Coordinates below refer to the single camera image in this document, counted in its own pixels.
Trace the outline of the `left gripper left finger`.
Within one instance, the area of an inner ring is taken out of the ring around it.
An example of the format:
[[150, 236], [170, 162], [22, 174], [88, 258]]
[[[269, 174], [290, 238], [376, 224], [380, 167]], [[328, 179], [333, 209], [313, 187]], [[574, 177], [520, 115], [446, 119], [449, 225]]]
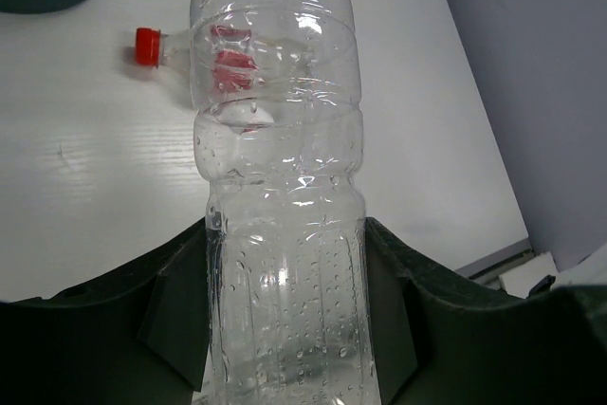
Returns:
[[4, 404], [189, 404], [209, 346], [204, 221], [49, 299], [1, 304]]

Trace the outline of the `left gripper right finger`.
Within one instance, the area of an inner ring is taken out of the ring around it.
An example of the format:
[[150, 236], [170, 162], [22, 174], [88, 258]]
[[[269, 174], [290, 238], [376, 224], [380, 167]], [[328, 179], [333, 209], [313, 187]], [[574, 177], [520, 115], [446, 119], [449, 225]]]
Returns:
[[460, 276], [365, 222], [379, 393], [385, 404], [602, 404], [606, 289], [520, 299]]

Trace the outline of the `red label clear bottle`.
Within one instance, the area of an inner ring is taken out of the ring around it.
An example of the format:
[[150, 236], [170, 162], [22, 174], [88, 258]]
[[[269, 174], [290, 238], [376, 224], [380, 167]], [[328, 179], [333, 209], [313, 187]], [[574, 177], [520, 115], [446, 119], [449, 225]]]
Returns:
[[278, 116], [262, 104], [295, 92], [309, 77], [314, 52], [293, 39], [211, 24], [196, 36], [138, 28], [134, 60], [171, 68], [189, 83], [195, 109], [250, 131], [275, 123]]

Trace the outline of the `clear unlabelled plastic bottle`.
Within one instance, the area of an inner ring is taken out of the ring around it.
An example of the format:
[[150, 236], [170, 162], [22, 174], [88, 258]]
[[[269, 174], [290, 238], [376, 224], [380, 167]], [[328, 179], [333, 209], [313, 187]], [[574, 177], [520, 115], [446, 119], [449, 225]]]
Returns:
[[192, 0], [213, 404], [377, 404], [351, 0]]

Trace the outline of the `metal rail front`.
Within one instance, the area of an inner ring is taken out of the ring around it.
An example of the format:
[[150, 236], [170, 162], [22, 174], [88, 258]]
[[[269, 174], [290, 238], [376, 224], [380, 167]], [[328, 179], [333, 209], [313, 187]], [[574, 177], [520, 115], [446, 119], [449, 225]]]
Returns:
[[531, 250], [528, 238], [491, 253], [490, 255], [455, 270], [457, 274], [468, 279], [476, 279], [491, 272], [497, 267], [508, 264]]

